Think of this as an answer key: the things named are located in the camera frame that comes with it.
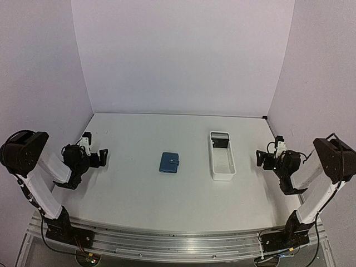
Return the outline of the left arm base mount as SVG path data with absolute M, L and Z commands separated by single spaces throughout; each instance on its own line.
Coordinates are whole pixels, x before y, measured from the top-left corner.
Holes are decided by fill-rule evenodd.
M 43 219 L 47 224 L 46 238 L 79 248 L 91 248 L 95 233 L 72 226 L 69 213 L 64 207 L 57 219 L 49 219 L 44 216 Z

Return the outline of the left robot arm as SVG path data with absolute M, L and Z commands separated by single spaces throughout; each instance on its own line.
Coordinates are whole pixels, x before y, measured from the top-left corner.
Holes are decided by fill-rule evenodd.
M 49 134 L 20 130 L 1 146 L 1 164 L 13 175 L 26 199 L 49 220 L 65 216 L 65 208 L 52 195 L 43 175 L 58 187 L 75 190 L 89 169 L 107 165 L 108 149 L 92 152 L 92 134 L 85 132 L 75 144 L 68 144 L 57 156 L 47 148 Z

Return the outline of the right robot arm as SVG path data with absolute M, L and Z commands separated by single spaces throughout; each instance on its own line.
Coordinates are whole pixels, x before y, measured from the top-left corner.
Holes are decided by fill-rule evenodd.
M 274 151 L 256 151 L 256 165 L 272 171 L 279 179 L 284 195 L 300 195 L 319 177 L 326 180 L 314 186 L 303 204 L 291 217 L 298 224 L 311 224 L 329 204 L 337 192 L 355 176 L 355 150 L 335 133 L 316 138 L 310 154 L 288 150 L 282 136 L 277 136 Z

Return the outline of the black VIP card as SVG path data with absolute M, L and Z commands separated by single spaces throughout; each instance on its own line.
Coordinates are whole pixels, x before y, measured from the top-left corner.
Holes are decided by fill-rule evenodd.
M 226 149 L 229 145 L 229 134 L 224 132 L 212 132 L 210 134 L 213 148 Z

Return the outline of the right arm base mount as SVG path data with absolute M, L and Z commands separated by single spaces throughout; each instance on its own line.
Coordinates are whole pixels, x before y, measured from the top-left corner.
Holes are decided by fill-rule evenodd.
M 309 230 L 314 225 L 314 222 L 310 224 L 301 223 L 296 211 L 293 211 L 282 231 L 259 234 L 258 239 L 264 252 L 295 248 L 309 243 Z

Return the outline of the blue card holder wallet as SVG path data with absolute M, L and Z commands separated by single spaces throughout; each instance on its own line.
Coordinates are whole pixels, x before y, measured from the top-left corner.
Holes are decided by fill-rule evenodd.
M 176 174 L 180 164 L 179 154 L 163 152 L 161 156 L 159 171 L 162 173 Z

